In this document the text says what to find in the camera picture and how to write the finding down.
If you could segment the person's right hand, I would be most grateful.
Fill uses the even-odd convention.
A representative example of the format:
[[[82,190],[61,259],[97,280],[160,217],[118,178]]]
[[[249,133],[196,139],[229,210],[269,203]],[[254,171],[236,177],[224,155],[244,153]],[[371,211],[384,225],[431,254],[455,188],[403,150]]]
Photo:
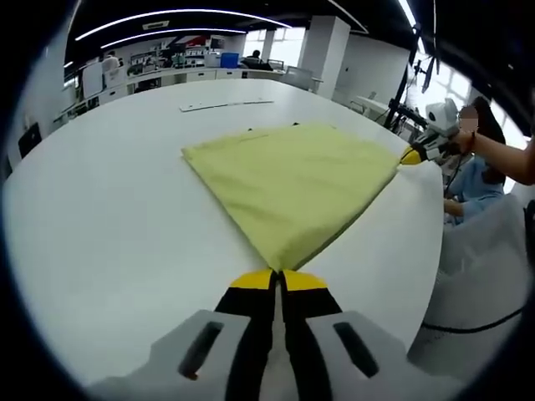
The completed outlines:
[[[447,138],[444,151],[448,155],[465,155],[470,153],[476,139],[476,131],[460,129]]]

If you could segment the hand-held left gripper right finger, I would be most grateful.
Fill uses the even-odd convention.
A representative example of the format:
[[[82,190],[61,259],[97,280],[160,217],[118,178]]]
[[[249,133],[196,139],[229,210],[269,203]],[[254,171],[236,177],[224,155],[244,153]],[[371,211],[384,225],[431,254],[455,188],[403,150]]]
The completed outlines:
[[[410,366],[402,343],[356,311],[344,311],[325,282],[280,273],[285,345],[301,400],[406,400]]]

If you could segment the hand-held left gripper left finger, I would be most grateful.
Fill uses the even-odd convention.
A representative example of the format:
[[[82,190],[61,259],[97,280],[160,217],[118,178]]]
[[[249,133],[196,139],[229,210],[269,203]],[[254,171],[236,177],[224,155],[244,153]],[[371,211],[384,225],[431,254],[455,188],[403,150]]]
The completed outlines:
[[[150,350],[151,400],[258,400],[273,344],[272,269],[235,279],[214,310],[199,310]]]

